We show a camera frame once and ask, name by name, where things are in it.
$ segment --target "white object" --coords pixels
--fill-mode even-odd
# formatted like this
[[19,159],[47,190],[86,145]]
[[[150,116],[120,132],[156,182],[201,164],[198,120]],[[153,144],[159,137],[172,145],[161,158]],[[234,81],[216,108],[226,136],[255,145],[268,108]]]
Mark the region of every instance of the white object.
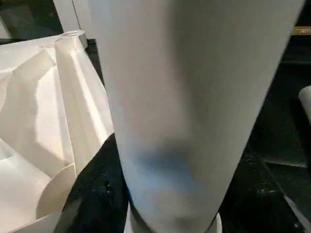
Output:
[[303,0],[92,0],[123,173],[157,233],[225,196]]
[[309,122],[311,122],[311,86],[303,88],[298,95],[301,105],[305,110]]
[[113,133],[86,46],[83,31],[0,46],[0,233],[51,232],[44,217]]

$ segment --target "black surface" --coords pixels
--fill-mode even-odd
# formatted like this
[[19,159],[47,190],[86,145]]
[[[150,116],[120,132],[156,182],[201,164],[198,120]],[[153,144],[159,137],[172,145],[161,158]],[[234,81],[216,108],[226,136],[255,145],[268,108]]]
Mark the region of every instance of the black surface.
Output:
[[302,233],[265,163],[247,147],[220,208],[224,233]]
[[54,233],[123,233],[128,200],[113,134],[77,177]]

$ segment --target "white cylinder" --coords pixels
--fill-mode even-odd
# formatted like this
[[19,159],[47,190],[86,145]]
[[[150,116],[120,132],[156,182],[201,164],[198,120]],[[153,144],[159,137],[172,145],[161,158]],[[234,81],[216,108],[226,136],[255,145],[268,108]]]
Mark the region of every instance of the white cylinder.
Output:
[[92,0],[133,204],[202,233],[242,155],[303,0]]
[[301,105],[305,110],[309,122],[311,122],[311,86],[303,88],[298,95]]

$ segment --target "white tube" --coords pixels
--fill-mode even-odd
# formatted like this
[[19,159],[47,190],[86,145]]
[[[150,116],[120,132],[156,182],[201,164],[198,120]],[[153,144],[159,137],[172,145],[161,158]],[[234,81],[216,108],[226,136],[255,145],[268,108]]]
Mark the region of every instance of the white tube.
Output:
[[311,122],[311,86],[303,88],[299,92],[299,99],[303,109],[306,112],[309,122]]
[[156,233],[209,227],[302,3],[90,1],[124,176]]

